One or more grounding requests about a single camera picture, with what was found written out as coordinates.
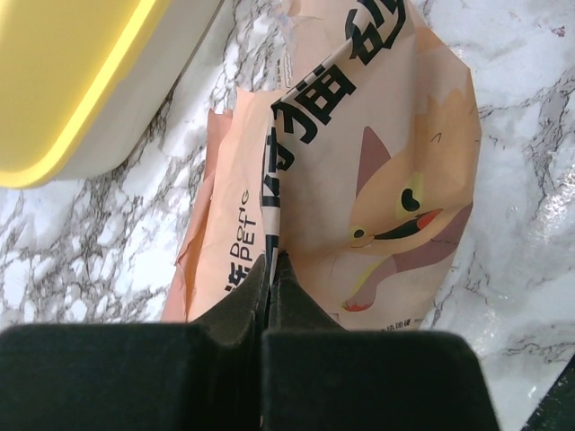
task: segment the cartoon animal illustration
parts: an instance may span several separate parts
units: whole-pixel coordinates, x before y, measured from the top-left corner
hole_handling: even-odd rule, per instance
[[[391,157],[370,128],[363,133],[349,247],[382,256],[342,306],[361,312],[389,277],[439,263],[455,251],[471,214],[481,130],[471,78],[415,115],[407,146]]]

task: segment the white marble table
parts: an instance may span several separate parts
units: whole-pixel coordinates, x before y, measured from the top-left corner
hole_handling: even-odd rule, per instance
[[[483,141],[475,206],[424,328],[473,346],[503,431],[575,353],[575,6],[416,0],[473,70]],[[0,190],[0,329],[155,321],[203,171],[207,110],[270,87],[266,0],[226,0],[136,151],[100,178]]]

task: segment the cartoon fox eye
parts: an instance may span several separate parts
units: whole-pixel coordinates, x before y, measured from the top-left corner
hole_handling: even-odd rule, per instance
[[[412,189],[405,189],[402,193],[402,207],[405,211],[413,212],[420,209],[420,203],[413,197]]]

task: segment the orange plastic wrapper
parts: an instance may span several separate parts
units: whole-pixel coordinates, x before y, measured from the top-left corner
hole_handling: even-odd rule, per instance
[[[289,14],[297,84],[239,91],[178,260],[178,319],[237,288],[262,253],[271,281],[287,251],[344,328],[416,329],[472,210],[470,71],[408,1],[295,1]]]

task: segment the yellow container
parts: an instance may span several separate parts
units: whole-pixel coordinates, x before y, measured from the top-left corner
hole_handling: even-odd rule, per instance
[[[0,186],[118,166],[219,3],[0,0]]]

